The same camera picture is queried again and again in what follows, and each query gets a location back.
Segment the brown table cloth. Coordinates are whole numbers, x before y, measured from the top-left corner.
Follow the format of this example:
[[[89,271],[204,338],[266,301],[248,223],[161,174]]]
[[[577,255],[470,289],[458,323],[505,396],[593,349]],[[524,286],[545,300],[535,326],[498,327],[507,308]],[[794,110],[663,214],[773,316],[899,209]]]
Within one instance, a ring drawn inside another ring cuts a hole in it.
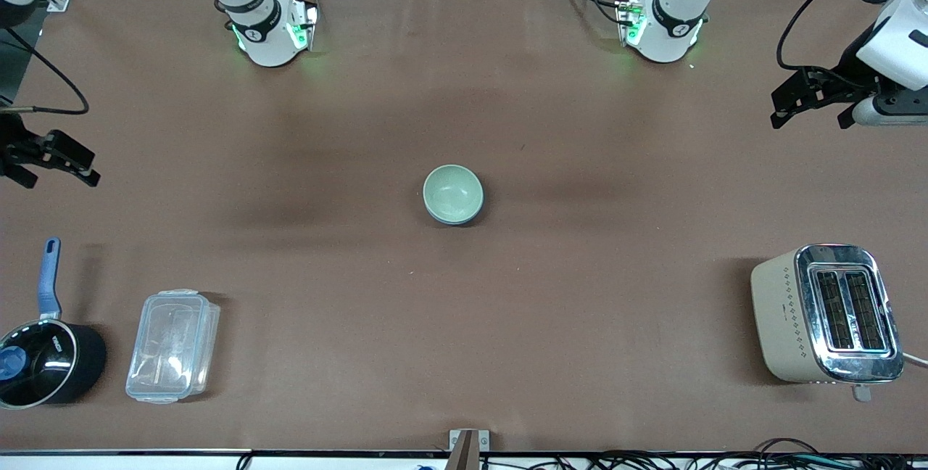
[[[0,179],[0,334],[63,316],[109,358],[72,406],[0,411],[0,450],[431,449],[928,453],[928,371],[859,403],[763,363],[751,271],[861,246],[905,351],[928,355],[928,128],[770,125],[803,0],[713,0],[684,60],[620,46],[582,0],[322,0],[314,51],[255,66],[212,0],[73,0],[38,49],[88,97],[27,115],[96,153],[96,188]],[[472,170],[470,224],[426,176]],[[128,397],[146,298],[221,308],[206,390]]]

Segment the clear plastic food container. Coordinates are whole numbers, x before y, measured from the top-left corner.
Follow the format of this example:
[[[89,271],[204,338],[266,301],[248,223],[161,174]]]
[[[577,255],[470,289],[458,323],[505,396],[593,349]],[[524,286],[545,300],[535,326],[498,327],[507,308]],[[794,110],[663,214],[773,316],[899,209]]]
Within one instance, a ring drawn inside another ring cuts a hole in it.
[[[195,289],[169,289],[144,302],[125,383],[128,397],[171,404],[202,394],[221,308]]]

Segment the light green bowl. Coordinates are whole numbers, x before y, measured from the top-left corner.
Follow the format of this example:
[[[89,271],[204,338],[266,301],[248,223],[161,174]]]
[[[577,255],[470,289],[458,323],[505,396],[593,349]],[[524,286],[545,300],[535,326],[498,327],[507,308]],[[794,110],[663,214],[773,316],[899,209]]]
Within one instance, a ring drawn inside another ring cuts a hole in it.
[[[432,170],[423,182],[425,200],[485,200],[484,187],[475,173],[462,165],[442,165]]]

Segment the beige and chrome toaster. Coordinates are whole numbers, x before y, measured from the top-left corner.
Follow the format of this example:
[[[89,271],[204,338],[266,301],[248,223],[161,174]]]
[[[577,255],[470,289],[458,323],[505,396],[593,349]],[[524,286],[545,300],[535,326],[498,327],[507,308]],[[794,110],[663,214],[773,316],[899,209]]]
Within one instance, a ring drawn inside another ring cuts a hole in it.
[[[901,377],[905,355],[873,255],[811,243],[762,262],[751,295],[763,362],[793,384],[844,384],[858,402]]]

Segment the glass lid with blue knob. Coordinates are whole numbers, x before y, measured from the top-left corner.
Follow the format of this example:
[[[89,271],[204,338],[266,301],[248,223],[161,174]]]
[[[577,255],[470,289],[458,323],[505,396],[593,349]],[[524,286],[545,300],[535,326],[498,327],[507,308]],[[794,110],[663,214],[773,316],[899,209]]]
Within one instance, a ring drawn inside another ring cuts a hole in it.
[[[0,408],[53,402],[76,364],[73,335],[56,321],[27,323],[0,340]]]

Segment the blue bowl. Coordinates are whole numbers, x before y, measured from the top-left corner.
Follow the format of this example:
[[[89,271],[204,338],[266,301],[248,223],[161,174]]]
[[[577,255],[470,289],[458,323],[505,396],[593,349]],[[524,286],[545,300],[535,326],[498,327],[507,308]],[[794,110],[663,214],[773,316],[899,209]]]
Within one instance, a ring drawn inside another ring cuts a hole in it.
[[[425,200],[428,215],[446,226],[470,224],[483,210],[484,201],[478,200]]]

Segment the metal bracket with brown post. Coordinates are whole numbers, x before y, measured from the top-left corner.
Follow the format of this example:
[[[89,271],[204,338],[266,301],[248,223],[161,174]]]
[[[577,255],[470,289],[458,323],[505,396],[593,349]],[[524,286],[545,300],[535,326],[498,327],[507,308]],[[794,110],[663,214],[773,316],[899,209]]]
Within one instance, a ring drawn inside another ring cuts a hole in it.
[[[444,470],[485,470],[484,454],[491,449],[488,429],[452,429],[448,432],[449,456]]]

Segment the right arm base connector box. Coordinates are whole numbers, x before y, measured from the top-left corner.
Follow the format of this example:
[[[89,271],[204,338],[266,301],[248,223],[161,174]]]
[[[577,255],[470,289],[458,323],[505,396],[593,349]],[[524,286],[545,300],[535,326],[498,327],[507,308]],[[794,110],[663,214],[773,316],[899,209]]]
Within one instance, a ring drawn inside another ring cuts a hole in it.
[[[319,6],[303,0],[289,0],[288,29],[298,50],[312,51]]]

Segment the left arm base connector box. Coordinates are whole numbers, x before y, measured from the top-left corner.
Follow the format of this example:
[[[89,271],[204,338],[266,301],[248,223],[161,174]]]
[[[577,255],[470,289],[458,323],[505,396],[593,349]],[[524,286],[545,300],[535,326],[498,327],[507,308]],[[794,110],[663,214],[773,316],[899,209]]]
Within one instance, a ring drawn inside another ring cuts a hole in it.
[[[645,0],[614,1],[618,35],[623,46],[639,47],[643,31],[647,27]]]

